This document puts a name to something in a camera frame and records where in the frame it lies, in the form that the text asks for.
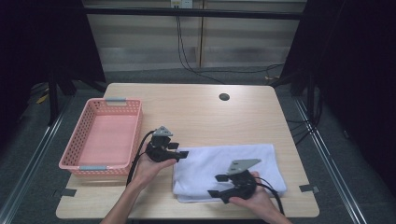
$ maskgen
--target white cloth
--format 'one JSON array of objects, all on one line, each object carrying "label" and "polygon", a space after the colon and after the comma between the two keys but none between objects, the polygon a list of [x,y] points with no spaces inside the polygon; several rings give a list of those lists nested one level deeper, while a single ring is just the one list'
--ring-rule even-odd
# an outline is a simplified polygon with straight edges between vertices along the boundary
[{"label": "white cloth", "polygon": [[207,191],[233,188],[231,182],[218,182],[215,176],[226,175],[234,160],[262,160],[250,167],[249,171],[259,172],[260,177],[268,181],[279,195],[287,190],[271,144],[181,147],[177,151],[189,151],[188,157],[179,160],[174,167],[173,192],[181,203],[220,201],[212,198]]}]

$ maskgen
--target gray carpet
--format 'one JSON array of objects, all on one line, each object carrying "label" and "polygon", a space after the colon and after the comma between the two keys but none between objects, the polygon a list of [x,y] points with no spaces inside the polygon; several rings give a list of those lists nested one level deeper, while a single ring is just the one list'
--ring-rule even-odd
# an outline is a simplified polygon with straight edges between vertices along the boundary
[{"label": "gray carpet", "polygon": [[[259,71],[262,67],[253,68],[217,68],[217,72],[203,73],[225,84],[266,85],[278,75],[279,70],[270,70],[257,73],[231,73],[228,71]],[[200,77],[184,69],[169,69],[138,72],[117,72],[106,74],[107,83],[112,82],[140,82],[140,83],[202,83],[220,84],[207,77]],[[35,177],[27,190],[21,205],[11,223],[98,223],[99,220],[60,220],[55,216],[59,198],[53,197],[56,189],[61,189],[67,183],[69,173],[60,170],[59,159],[77,123],[79,114],[85,102],[92,97],[102,97],[99,91],[77,83],[78,93],[73,97],[71,105],[65,111],[63,122],[49,145],[47,154],[41,162]],[[290,96],[288,85],[276,88],[276,94],[281,103],[286,119],[301,120],[294,99]],[[39,144],[41,136],[47,128],[49,119],[48,101],[41,105],[35,103],[39,95],[32,96],[29,108],[24,113],[21,122],[10,139],[7,153],[0,160],[0,178],[2,187],[0,205],[3,206],[9,193],[15,187],[18,177],[32,157]],[[294,139],[298,141],[306,133],[304,125],[290,122],[290,129]],[[378,175],[362,158],[359,149],[353,140],[345,138],[343,127],[333,116],[332,111],[324,104],[323,113],[318,129],[324,138],[332,158],[336,161],[352,194],[359,203],[366,217],[367,223],[394,223],[396,220],[396,201],[390,195]],[[320,214],[315,218],[293,218],[293,223],[353,223],[344,203],[332,182],[326,167],[323,164],[314,142],[308,135],[297,146],[306,174],[311,184],[318,186],[320,192],[316,194]],[[184,223],[185,220],[159,221],[141,220],[140,223]],[[218,220],[193,221],[193,223],[262,223],[259,220]]]}]

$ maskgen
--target wooden table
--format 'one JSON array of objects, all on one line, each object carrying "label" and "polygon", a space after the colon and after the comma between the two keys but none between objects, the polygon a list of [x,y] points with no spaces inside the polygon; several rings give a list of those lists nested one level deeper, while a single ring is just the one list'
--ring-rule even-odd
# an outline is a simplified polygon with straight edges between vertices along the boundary
[{"label": "wooden table", "polygon": [[[230,96],[228,101],[219,98]],[[281,198],[287,217],[316,217],[313,192],[301,192],[308,180],[293,143],[276,93],[271,87],[181,84],[111,84],[105,97],[142,100],[140,138],[162,125],[174,133],[181,147],[274,144],[280,173],[288,191]],[[179,203],[172,193],[172,168],[162,170],[140,194],[133,218],[256,218],[233,204]],[[59,218],[102,218],[125,188],[126,177],[89,179],[70,176],[56,214]]]}]

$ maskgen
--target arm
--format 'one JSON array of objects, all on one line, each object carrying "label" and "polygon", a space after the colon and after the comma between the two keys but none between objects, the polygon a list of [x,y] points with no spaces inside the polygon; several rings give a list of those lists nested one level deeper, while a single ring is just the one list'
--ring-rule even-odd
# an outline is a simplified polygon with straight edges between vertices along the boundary
[{"label": "arm", "polygon": [[154,177],[161,171],[161,169],[171,166],[176,163],[176,160],[168,160],[162,162],[152,161],[148,155],[143,154],[139,163],[137,164],[134,178],[121,194],[119,200],[110,210],[110,212],[102,220],[105,223],[125,223],[129,214],[134,207],[134,202],[142,191]]},{"label": "arm", "polygon": [[250,209],[256,216],[271,224],[290,224],[291,222],[283,216],[272,203],[268,193],[262,187],[257,187],[251,198],[244,200],[238,197],[230,198],[230,203]]}]

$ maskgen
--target wire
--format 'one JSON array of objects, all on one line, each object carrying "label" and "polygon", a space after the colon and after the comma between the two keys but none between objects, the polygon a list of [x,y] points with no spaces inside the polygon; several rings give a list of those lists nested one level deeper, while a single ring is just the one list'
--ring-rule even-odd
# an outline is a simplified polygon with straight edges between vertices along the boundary
[{"label": "wire", "polygon": [[200,73],[207,73],[207,72],[211,72],[211,73],[221,73],[221,72],[227,72],[227,73],[246,73],[246,74],[251,74],[251,73],[260,73],[260,72],[268,72],[269,70],[272,70],[274,68],[277,68],[281,65],[283,65],[284,63],[275,63],[275,64],[271,64],[268,65],[266,68],[264,69],[260,69],[260,70],[256,70],[256,71],[232,71],[232,70],[206,70],[206,71],[200,71]]},{"label": "wire", "polygon": [[277,191],[274,190],[273,188],[270,188],[270,187],[268,187],[268,186],[266,186],[266,185],[264,185],[264,184],[261,184],[261,183],[257,183],[257,185],[258,185],[258,186],[261,186],[261,187],[264,187],[264,188],[266,188],[266,189],[269,189],[269,190],[271,191],[271,193],[274,195],[274,197],[275,197],[275,199],[276,199],[277,206],[279,207],[279,212],[280,212],[281,214],[285,215],[285,211],[283,210],[282,202],[280,201],[280,197],[279,197],[279,195],[277,194]]},{"label": "wire", "polygon": [[[218,82],[218,83],[220,83],[220,84],[225,84],[224,82],[222,82],[222,81],[220,81],[220,80],[218,80],[218,79],[215,79],[215,78],[213,78],[213,77],[204,76],[204,75],[200,74],[199,72],[194,71],[194,70],[191,68],[191,66],[190,66],[190,64],[189,64],[189,61],[187,60],[186,52],[185,52],[185,50],[184,50],[183,38],[182,38],[182,35],[181,35],[180,17],[177,17],[176,20],[177,20],[177,51],[178,51],[178,58],[180,59],[181,65],[182,65],[187,71],[193,72],[195,75],[197,75],[197,76],[199,76],[199,77],[206,77],[206,78],[209,78],[209,79],[211,79],[211,80],[214,80],[214,81],[216,81],[216,82]],[[183,60],[181,60],[181,55],[180,55],[180,44],[181,44],[181,49],[182,49],[182,52],[183,52],[183,55],[184,55],[184,60],[186,61],[186,64],[187,64],[188,67],[186,67],[186,65],[183,63]]]},{"label": "wire", "polygon": [[302,133],[306,133],[306,132],[307,132],[307,130],[302,130],[301,132],[295,133],[294,135],[292,135],[292,137],[296,137],[296,136],[298,136],[298,135],[300,135]]},{"label": "wire", "polygon": [[139,154],[139,153],[140,153],[140,150],[142,149],[143,144],[145,144],[145,141],[146,141],[146,139],[149,137],[149,135],[151,135],[151,134],[154,133],[154,132],[155,132],[155,131],[149,131],[149,132],[146,133],[146,135],[143,137],[142,142],[140,143],[140,146],[139,146],[139,148],[138,148],[138,150],[137,150],[137,152],[136,152],[136,155],[134,156],[134,161],[132,162],[131,170],[129,171],[128,178],[127,178],[127,180],[126,180],[126,186],[128,186],[129,183],[131,183],[132,176],[134,176],[134,169],[136,169],[137,162],[139,161],[140,156],[143,155],[143,154],[145,153],[145,152],[143,152],[142,154]]},{"label": "wire", "polygon": [[303,126],[303,125],[304,125],[304,123],[301,123],[301,124],[299,124],[299,125],[297,125],[297,126],[291,128],[291,129],[290,129],[290,132],[292,132],[292,131],[294,131],[294,130],[300,128],[300,127]]},{"label": "wire", "polygon": [[308,131],[306,134],[303,135],[303,137],[300,138],[294,145],[297,146],[299,145],[309,134],[311,134],[316,128],[314,127],[312,130]]},{"label": "wire", "polygon": [[264,181],[265,183],[267,183],[267,185],[268,185],[271,189],[273,189],[272,185],[271,185],[268,181],[266,181],[264,178],[261,178],[261,177],[254,177],[254,178],[260,179],[260,180]]}]

